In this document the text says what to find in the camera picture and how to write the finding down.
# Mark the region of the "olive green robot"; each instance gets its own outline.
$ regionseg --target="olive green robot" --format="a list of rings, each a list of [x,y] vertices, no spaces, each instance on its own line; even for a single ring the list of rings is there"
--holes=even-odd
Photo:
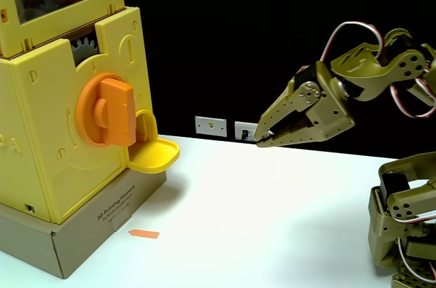
[[[371,30],[379,44],[363,43],[324,64],[337,31],[344,25]],[[408,112],[396,84],[429,106],[421,115]],[[354,126],[347,101],[369,101],[389,88],[406,116],[427,118],[436,111],[436,53],[418,44],[408,31],[395,29],[383,38],[372,25],[344,22],[330,37],[320,61],[301,67],[284,92],[262,115],[254,135],[259,147],[322,142]],[[393,288],[436,287],[436,225],[426,221],[436,210],[436,153],[387,163],[379,170],[380,186],[371,189],[369,247],[376,266],[398,266]],[[409,182],[427,179],[411,189]]]

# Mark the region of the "orange handle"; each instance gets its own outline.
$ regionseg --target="orange handle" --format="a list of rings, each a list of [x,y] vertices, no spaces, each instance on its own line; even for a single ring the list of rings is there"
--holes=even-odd
[[[133,87],[115,74],[94,77],[80,94],[76,124],[92,146],[131,146],[136,141]]]

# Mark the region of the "black wall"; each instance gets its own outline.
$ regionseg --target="black wall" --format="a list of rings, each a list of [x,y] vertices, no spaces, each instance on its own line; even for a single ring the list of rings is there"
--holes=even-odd
[[[234,121],[258,122],[300,66],[320,58],[343,21],[369,22],[383,35],[406,28],[436,47],[432,1],[125,0],[141,9],[159,133],[215,139],[195,133],[194,116],[209,116],[227,119],[226,140],[233,140]],[[365,29],[344,28],[328,59],[361,42],[377,43]],[[436,116],[407,118],[388,90],[373,101],[352,101],[349,110],[353,129],[293,147],[398,158],[434,149]]]

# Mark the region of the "white table surface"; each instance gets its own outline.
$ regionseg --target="white table surface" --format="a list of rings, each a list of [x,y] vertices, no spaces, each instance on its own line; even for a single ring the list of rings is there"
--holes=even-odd
[[[168,181],[69,279],[0,252],[0,287],[390,287],[367,204],[391,160],[166,138],[181,148]]]

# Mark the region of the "wall plate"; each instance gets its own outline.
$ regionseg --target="wall plate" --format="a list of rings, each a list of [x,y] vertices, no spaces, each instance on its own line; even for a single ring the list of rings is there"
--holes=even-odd
[[[227,137],[227,120],[196,116],[196,133]]]
[[[234,138],[236,140],[242,140],[243,130],[246,129],[248,131],[248,136],[245,138],[245,142],[255,142],[253,139],[253,135],[258,128],[257,123],[242,123],[240,121],[234,122]]]

